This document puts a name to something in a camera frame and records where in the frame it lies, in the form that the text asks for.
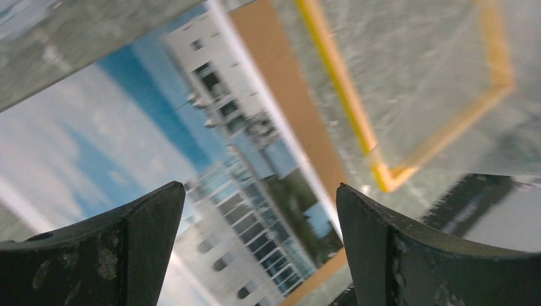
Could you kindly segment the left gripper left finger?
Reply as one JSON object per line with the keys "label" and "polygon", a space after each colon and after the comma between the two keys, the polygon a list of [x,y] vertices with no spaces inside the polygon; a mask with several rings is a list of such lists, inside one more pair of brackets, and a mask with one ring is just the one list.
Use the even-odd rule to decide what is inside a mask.
{"label": "left gripper left finger", "polygon": [[2,305],[156,305],[185,200],[170,182],[86,220],[1,243]]}

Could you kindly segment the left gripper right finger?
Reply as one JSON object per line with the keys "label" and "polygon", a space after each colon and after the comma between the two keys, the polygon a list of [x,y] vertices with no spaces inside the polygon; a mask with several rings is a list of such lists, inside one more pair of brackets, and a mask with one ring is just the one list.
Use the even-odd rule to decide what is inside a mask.
{"label": "left gripper right finger", "polygon": [[539,305],[540,255],[438,231],[347,184],[336,191],[359,305]]}

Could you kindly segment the yellow wooden picture frame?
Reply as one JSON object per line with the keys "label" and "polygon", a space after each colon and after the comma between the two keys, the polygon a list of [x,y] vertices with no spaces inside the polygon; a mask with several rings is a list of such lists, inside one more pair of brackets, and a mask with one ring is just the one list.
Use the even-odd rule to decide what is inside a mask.
{"label": "yellow wooden picture frame", "polygon": [[499,1],[481,1],[479,13],[491,88],[432,134],[404,162],[389,168],[383,160],[368,114],[362,106],[343,57],[318,1],[296,1],[318,56],[344,108],[348,122],[367,157],[377,186],[386,193],[395,191],[425,164],[477,123],[489,110],[515,89],[515,78]]}

